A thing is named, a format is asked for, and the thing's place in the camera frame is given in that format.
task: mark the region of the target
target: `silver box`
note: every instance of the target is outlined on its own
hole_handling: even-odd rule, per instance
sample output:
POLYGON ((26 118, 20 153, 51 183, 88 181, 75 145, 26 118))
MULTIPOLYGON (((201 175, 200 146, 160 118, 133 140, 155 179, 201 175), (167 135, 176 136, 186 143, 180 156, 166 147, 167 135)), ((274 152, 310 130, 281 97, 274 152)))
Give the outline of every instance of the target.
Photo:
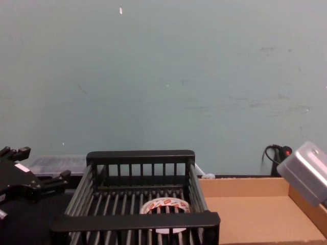
POLYGON ((327 155, 314 143, 302 145, 277 171, 313 206, 327 200, 327 155))

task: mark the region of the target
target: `cardboard box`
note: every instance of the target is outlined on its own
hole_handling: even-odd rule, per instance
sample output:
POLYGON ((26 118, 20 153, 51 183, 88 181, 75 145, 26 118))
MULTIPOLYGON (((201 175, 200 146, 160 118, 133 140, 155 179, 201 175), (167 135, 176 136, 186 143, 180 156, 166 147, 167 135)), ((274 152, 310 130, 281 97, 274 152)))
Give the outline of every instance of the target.
POLYGON ((327 210, 282 178, 200 180, 221 223, 219 244, 327 244, 327 210))

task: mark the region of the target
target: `dish rack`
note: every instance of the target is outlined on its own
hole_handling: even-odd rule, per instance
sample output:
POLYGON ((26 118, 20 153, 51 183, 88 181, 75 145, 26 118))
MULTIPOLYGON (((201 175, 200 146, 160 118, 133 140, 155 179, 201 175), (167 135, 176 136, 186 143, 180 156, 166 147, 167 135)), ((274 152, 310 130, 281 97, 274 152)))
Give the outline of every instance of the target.
POLYGON ((50 226, 52 245, 218 244, 220 218, 207 209, 193 151, 90 152, 86 163, 65 215, 50 226), (159 197, 185 200, 190 212, 164 206, 139 214, 159 197), (168 234, 155 230, 163 228, 168 234))

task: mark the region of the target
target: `black cable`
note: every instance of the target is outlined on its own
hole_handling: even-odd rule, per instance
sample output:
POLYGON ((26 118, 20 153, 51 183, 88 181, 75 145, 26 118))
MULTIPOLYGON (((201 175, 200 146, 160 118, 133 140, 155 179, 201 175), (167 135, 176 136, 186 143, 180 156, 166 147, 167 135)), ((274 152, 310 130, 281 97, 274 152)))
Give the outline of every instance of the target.
POLYGON ((276 164, 280 164, 280 162, 276 162, 275 160, 273 160, 269 155, 268 155, 268 150, 269 149, 277 149, 279 151, 282 151, 283 150, 283 147, 281 147, 280 145, 277 145, 277 144, 272 144, 272 145, 269 145, 265 148, 263 154, 262 154, 262 159, 261 159, 261 162, 263 163, 264 161, 264 157, 266 155, 266 157, 272 161, 273 163, 276 163, 276 164))

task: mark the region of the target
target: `green wall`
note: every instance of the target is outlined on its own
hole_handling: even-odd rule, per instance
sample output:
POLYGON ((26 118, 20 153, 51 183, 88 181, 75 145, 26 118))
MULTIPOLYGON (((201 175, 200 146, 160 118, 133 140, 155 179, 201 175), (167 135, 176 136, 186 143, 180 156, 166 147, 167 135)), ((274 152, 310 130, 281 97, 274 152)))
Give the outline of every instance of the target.
POLYGON ((2 0, 0 146, 267 174, 268 144, 327 151, 326 23, 319 0, 2 0))

